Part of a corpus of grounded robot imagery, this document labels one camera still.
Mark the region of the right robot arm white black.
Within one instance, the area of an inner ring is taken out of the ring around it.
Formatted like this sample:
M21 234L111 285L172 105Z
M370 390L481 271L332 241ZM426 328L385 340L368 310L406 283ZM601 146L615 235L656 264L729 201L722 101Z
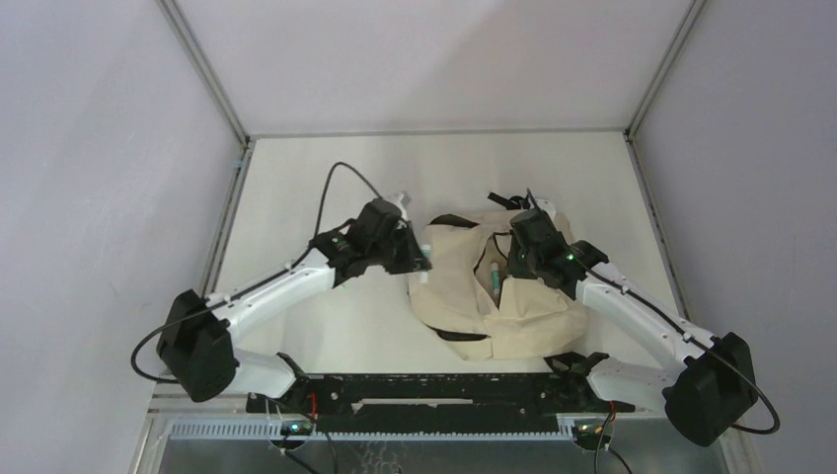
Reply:
M609 320L659 365L588 357L570 386L579 409L608 401L662 413L686 439L709 446L757 403L751 350L741 337L716 336L652 302L602 251L568 242L537 205L513 216L510 227L515 265Z

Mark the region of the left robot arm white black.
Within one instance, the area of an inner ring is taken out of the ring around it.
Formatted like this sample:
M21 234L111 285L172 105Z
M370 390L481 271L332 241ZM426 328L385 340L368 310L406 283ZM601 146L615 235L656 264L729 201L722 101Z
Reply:
M221 394L256 393L286 412L301 409L309 389L285 355L262 355L239 343L270 319L319 293L361 277L371 267L393 276L428 272L406 193L376 197L343 226L316 234L296 261L231 293L173 301L156 353L195 403Z

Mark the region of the green white glue stick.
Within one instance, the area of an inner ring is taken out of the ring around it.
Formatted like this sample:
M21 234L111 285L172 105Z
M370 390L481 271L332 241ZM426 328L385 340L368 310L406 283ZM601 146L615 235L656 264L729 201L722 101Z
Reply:
M427 283L429 278L429 271L432 268L430 258L431 258L431 246L422 244L419 246L421 251L424 263L422 267L422 271L419 273L418 281L420 283Z

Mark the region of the beige canvas backpack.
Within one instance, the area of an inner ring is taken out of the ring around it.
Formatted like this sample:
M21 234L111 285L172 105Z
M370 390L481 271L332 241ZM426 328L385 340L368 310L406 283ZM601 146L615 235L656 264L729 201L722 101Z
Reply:
M464 360L556 356L587 333L584 305L524 276L511 235L517 213L446 213L419 234L432 268L409 279L412 310Z

